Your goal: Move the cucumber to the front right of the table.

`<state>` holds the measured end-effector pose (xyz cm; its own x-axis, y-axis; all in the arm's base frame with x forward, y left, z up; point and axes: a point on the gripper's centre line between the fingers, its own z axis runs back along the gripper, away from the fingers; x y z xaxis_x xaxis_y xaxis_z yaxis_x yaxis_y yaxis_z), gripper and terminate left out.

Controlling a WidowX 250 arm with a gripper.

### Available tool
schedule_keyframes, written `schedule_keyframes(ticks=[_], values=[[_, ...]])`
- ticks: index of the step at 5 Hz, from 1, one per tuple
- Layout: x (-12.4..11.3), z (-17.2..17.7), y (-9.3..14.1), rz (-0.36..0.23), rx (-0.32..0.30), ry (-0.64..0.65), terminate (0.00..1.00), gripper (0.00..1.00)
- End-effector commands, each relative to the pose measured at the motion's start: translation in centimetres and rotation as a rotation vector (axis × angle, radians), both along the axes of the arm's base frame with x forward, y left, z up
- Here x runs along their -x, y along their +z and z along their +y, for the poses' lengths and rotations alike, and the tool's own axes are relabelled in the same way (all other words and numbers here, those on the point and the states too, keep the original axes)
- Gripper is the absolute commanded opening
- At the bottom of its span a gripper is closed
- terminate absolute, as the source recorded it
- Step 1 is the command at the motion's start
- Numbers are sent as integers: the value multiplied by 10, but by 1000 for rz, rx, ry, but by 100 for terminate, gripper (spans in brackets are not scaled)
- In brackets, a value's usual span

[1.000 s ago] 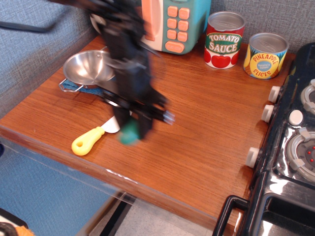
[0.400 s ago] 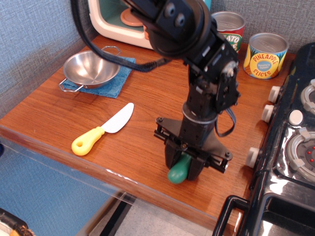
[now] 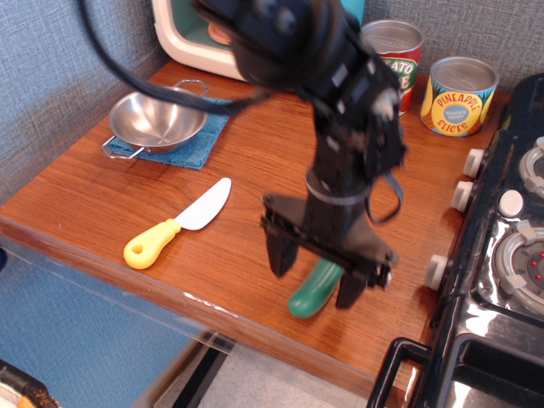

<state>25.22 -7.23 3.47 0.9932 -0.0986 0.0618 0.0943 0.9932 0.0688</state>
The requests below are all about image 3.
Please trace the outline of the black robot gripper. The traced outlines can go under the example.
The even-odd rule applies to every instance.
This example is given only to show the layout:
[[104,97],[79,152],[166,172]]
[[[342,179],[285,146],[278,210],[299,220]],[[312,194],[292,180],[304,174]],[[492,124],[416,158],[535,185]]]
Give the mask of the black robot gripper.
[[263,196],[261,225],[269,266],[281,278],[293,266],[300,246],[344,267],[337,309],[350,309],[366,286],[386,287],[398,255],[369,225],[366,199],[370,186],[336,189],[314,170],[306,174],[307,196]]

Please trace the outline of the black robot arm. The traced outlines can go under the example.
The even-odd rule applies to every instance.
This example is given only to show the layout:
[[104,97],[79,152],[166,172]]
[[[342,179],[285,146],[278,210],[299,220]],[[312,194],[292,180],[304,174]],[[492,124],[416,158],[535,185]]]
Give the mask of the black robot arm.
[[314,110],[316,149],[307,196],[268,194],[261,223],[270,268],[283,276],[305,247],[340,265],[337,307],[387,286],[397,255],[371,228],[370,195],[406,147],[396,75],[338,1],[195,1],[224,31],[241,76],[267,92],[290,91]]

